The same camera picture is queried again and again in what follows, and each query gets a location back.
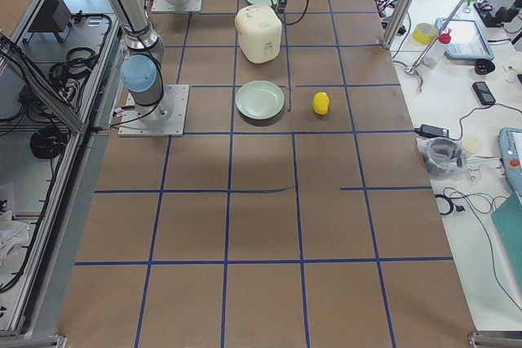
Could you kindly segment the white rice cooker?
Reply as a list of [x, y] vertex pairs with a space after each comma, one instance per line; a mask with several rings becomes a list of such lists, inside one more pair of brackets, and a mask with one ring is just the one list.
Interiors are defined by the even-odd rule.
[[235, 26], [241, 51], [251, 63], [266, 63], [279, 55], [282, 23], [270, 6], [251, 5], [240, 9]]

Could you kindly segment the yellow toy potato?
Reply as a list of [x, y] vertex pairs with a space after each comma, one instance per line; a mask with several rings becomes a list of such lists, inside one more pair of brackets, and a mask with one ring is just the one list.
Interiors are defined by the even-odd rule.
[[324, 116], [330, 109], [330, 97], [326, 92], [320, 91], [314, 94], [312, 98], [312, 110], [316, 115]]

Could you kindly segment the yellow tape roll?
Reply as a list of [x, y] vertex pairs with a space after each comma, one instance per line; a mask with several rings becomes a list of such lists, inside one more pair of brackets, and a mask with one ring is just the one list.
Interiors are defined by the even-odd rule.
[[433, 24], [419, 23], [412, 32], [412, 39], [419, 45], [430, 44], [437, 37], [439, 30]]

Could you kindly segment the red cap squeeze bottle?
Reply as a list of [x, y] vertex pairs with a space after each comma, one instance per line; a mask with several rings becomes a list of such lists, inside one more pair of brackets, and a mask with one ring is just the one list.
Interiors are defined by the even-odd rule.
[[451, 30], [441, 33], [424, 56], [422, 63], [428, 68], [434, 68], [444, 57], [448, 44], [451, 43]]

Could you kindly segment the blue teach pendant tablet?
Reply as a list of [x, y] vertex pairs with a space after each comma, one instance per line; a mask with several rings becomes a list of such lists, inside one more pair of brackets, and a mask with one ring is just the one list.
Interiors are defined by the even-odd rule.
[[452, 60], [494, 59], [494, 53], [476, 20], [453, 19], [445, 30], [451, 30], [451, 43], [445, 56]]

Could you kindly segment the black power adapter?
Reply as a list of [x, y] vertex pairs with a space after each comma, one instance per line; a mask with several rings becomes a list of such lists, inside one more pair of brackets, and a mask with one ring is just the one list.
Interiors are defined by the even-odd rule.
[[434, 138], [448, 138], [449, 131], [445, 128], [438, 126], [431, 126], [427, 124], [421, 124], [419, 127], [414, 129], [414, 132], [423, 138], [434, 139]]

